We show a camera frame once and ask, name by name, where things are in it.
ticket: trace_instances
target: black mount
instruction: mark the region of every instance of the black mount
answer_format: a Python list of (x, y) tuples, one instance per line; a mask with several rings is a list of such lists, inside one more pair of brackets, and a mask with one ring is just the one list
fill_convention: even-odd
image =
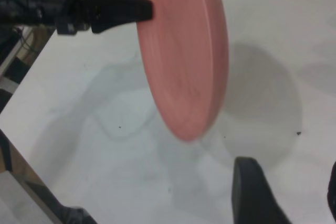
[(62, 35), (150, 19), (150, 0), (0, 0), (0, 25), (55, 26)]

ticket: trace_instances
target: white table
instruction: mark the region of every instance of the white table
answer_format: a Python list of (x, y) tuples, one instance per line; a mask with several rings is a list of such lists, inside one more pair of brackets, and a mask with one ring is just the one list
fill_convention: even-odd
[(156, 111), (134, 24), (53, 35), (0, 128), (64, 205), (98, 223), (232, 223), (233, 160), (247, 155), (293, 223), (334, 223), (326, 195), (336, 161), (335, 0), (224, 4), (225, 106), (191, 145)]

